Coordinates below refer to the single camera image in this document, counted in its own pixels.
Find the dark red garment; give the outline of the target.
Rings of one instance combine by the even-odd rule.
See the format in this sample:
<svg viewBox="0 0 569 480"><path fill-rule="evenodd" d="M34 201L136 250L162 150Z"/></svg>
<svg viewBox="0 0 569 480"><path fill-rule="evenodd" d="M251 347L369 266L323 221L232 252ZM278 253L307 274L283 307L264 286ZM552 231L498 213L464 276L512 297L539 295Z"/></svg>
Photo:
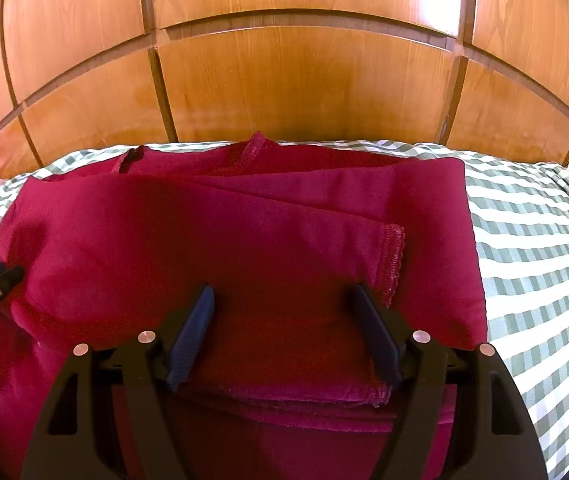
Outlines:
<svg viewBox="0 0 569 480"><path fill-rule="evenodd" d="M167 417L202 479L365 479L391 386L344 306L381 306L446 346L487 337L457 159L253 136L201 153L140 148L27 179L0 221L25 275L0 307L0 467L18 478L76 344L116 347L187 308L216 311Z"/></svg>

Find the green white checkered bedsheet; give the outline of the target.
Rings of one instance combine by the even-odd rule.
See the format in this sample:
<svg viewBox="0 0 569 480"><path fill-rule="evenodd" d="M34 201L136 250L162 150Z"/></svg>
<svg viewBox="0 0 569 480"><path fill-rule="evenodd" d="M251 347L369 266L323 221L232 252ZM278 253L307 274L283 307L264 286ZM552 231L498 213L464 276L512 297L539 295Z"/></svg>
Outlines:
<svg viewBox="0 0 569 480"><path fill-rule="evenodd" d="M477 243L480 273L489 312L492 344L532 416L550 479L569 479L569 166L509 162L490 155L452 151L430 143L327 142L323 155L364 155L369 162L412 158L455 158L465 164L466 188ZM73 170L99 169L105 160L127 154L114 146L72 152L42 168L0 184L0 222L28 177L66 177ZM319 168L319 144L278 145L256 134L248 142L152 144L157 153L213 155L240 160L245 170L266 162L267 154L285 161L292 148L309 153Z"/></svg>

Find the wooden wardrobe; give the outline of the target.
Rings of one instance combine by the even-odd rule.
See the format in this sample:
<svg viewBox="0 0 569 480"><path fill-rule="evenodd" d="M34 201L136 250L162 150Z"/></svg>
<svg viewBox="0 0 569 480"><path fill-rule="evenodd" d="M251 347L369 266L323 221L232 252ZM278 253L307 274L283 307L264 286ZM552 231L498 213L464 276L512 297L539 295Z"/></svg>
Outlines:
<svg viewBox="0 0 569 480"><path fill-rule="evenodd" d="M569 0L0 0L0 182L254 132L566 164Z"/></svg>

